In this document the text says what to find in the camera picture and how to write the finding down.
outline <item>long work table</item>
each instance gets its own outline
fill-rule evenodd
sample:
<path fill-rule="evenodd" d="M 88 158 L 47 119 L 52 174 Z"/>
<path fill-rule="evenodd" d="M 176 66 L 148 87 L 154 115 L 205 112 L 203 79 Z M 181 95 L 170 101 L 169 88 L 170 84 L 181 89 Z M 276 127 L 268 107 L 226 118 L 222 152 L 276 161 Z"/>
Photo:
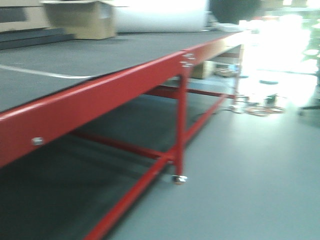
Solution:
<path fill-rule="evenodd" d="M 189 89 L 191 71 L 194 66 L 217 56 L 237 58 L 241 69 L 245 40 L 245 32 L 135 33 L 104 40 L 70 40 L 1 50 L 0 182 L 8 173 L 14 173 L 7 169 L 15 162 L 26 156 L 28 159 L 37 158 L 39 150 L 63 136 L 90 140 L 152 160 L 136 183 L 93 222 L 83 236 L 64 238 L 61 233 L 61 238 L 47 239 L 103 238 L 165 166 L 174 166 L 172 179 L 176 184 L 186 181 L 183 176 L 186 143 L 224 100 L 236 97 L 238 88 L 236 77 L 232 94 Z M 178 77 L 179 86 L 162 85 L 173 77 Z M 188 93 L 217 99 L 187 128 Z M 79 129 L 140 95 L 177 100 L 175 143 L 168 151 L 149 149 Z M 35 164 L 32 160 L 23 164 L 28 163 Z M 0 202 L 1 208 L 9 208 L 8 202 Z M 0 214 L 1 222 L 6 222 L 5 216 Z M 0 229 L 0 236 L 1 232 L 10 233 Z M 15 238 L 4 236 L 7 240 Z"/>

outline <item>gray floor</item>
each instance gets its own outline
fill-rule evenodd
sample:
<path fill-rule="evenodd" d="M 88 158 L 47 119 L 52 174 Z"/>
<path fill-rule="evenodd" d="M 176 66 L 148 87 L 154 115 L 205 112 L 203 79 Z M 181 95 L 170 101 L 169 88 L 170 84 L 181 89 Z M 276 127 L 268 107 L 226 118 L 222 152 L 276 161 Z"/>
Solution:
<path fill-rule="evenodd" d="M 320 111 L 297 114 L 313 101 L 316 78 L 272 77 L 279 84 L 252 76 L 240 89 L 278 93 L 285 113 L 218 112 L 186 149 L 187 183 L 162 174 L 105 239 L 320 239 Z"/>

